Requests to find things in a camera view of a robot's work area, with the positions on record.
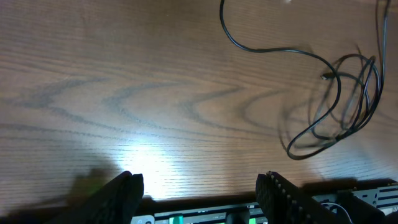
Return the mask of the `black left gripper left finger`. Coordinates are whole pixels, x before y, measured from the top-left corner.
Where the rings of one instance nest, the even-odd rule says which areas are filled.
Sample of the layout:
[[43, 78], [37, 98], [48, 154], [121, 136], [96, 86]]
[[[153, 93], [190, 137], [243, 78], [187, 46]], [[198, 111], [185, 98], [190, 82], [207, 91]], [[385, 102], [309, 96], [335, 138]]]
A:
[[144, 177], [124, 171], [81, 205], [49, 220], [50, 224], [130, 223], [144, 195]]

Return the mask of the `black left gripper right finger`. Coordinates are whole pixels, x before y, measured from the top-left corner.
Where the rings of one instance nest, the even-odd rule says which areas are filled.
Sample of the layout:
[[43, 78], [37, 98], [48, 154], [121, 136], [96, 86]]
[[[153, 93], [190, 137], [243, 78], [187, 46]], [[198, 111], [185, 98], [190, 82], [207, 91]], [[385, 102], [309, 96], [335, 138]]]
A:
[[341, 224], [337, 217], [277, 172], [259, 174], [256, 201], [269, 223]]

